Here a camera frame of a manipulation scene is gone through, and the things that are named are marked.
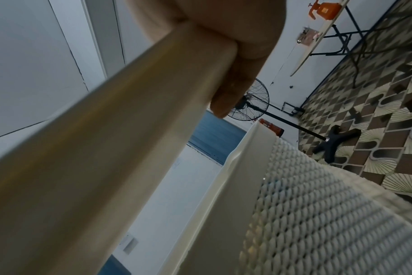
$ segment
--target orange object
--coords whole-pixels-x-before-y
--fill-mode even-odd
[[[272,124],[269,121],[264,120],[263,118],[259,119],[259,122],[263,125],[265,125],[268,129],[270,129],[271,131],[273,131],[276,136],[280,137],[283,135],[284,130],[274,124]]]
[[[313,14],[314,10],[316,10],[316,13],[319,14],[323,19],[333,20],[342,8],[342,5],[339,3],[324,2],[322,4],[319,4],[318,0],[316,0],[316,2],[313,5],[310,4],[309,7],[310,6],[311,9],[309,11],[309,15],[313,18],[313,20],[316,19],[316,17]]]

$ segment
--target fan base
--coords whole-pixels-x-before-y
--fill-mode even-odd
[[[335,154],[340,144],[350,139],[359,137],[361,135],[361,130],[359,129],[352,129],[350,131],[343,133],[339,132],[340,126],[333,126],[330,132],[328,133],[327,139],[321,142],[318,146],[316,146],[312,152],[314,154],[317,154],[319,152],[325,151],[324,160],[325,162],[330,164],[334,162]]]

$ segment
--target finger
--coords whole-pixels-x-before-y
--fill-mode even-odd
[[[212,98],[211,110],[219,118],[225,117],[253,84],[268,56],[245,59],[238,56]]]

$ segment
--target fan pole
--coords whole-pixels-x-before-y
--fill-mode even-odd
[[[283,119],[283,118],[281,118],[281,117],[279,117],[279,116],[273,115],[273,114],[271,114],[270,112],[264,111],[264,110],[260,109],[259,107],[254,106],[253,104],[250,104],[249,102],[246,102],[246,104],[247,104],[248,107],[250,107],[250,108],[252,108],[252,109],[254,109],[254,110],[256,110],[256,111],[262,112],[262,113],[264,113],[264,114],[266,114],[266,115],[268,115],[268,116],[270,116],[270,117],[272,117],[272,118],[275,118],[275,119],[278,120],[278,121],[281,121],[281,122],[283,122],[283,123],[286,123],[287,125],[290,125],[290,126],[292,126],[292,127],[294,127],[294,128],[297,128],[297,129],[299,129],[299,130],[301,130],[301,131],[303,131],[303,132],[306,132],[306,133],[308,133],[309,135],[312,135],[312,136],[314,136],[314,137],[317,137],[318,139],[321,139],[321,140],[326,140],[326,138],[323,137],[323,136],[321,136],[320,134],[317,134],[317,133],[312,132],[312,131],[310,131],[310,130],[308,130],[308,129],[306,129],[306,128],[303,128],[303,127],[299,126],[298,124],[292,123],[292,122],[287,121],[287,120],[285,120],[285,119]]]

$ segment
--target textured white surface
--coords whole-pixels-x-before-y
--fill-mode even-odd
[[[236,274],[412,274],[412,225],[343,176],[277,139]]]

